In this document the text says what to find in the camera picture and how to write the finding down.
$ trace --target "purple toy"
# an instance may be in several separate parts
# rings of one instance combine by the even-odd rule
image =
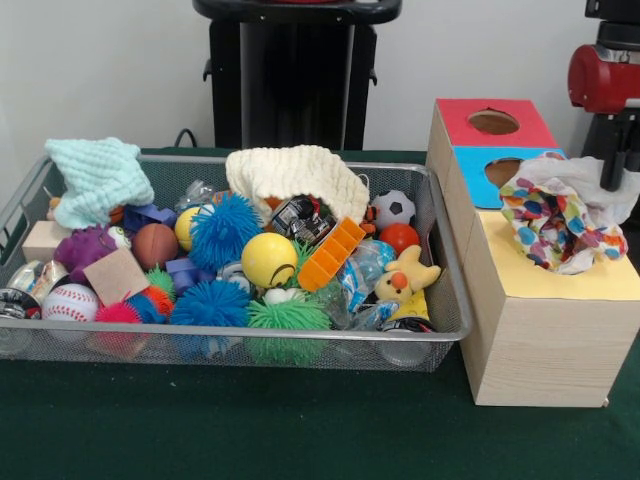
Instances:
[[[173,210],[168,208],[158,210],[158,207],[153,204],[143,205],[142,207],[127,205],[124,208],[124,228],[134,233],[150,223],[161,223],[173,228],[177,218],[178,216]]]
[[[215,279],[215,275],[200,270],[189,258],[171,260],[166,263],[166,269],[171,275],[178,296],[198,282],[210,282]]]
[[[131,242],[120,227],[89,227],[74,230],[70,237],[60,242],[53,259],[69,271],[73,283],[87,283],[84,268],[120,247],[131,248]]]

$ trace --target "yellow ball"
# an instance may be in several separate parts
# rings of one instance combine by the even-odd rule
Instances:
[[[182,212],[174,227],[178,243],[187,252],[191,251],[191,221],[193,216],[198,213],[198,210],[200,210],[200,207],[191,207]]]
[[[291,242],[277,233],[256,235],[242,250],[242,271],[262,288],[282,287],[293,277],[298,254]]]

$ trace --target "round hole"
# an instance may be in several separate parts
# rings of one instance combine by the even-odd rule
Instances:
[[[502,188],[518,172],[521,162],[521,158],[500,158],[484,167],[484,173],[491,183]]]
[[[471,115],[469,123],[476,130],[490,135],[508,135],[520,129],[520,124],[511,115],[491,108]]]

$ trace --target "stacked wooden boxes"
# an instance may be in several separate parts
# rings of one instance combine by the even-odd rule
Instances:
[[[427,166],[474,304],[462,350],[479,405],[601,406],[640,328],[640,278],[628,259],[561,276],[519,253],[490,177],[501,184],[519,160],[547,151],[562,153],[530,101],[436,102]]]

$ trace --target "green spiky ball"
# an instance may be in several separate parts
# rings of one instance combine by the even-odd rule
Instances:
[[[249,327],[285,330],[328,330],[331,320],[315,300],[294,298],[275,305],[249,304]],[[319,356],[325,340],[247,338],[247,350],[258,364],[309,366]]]
[[[161,270],[160,267],[156,265],[156,268],[152,268],[147,272],[147,280],[149,280],[151,285],[162,289],[167,295],[169,295],[172,302],[176,301],[176,289],[173,286],[171,275],[167,272]]]
[[[283,288],[300,288],[300,283],[298,283],[298,273],[300,273],[302,265],[304,265],[304,263],[309,260],[309,257],[313,255],[313,252],[316,251],[316,247],[312,247],[306,243],[292,243],[293,247],[296,249],[296,253],[298,254],[298,264],[296,265],[296,272],[293,274],[293,277],[289,279]]]

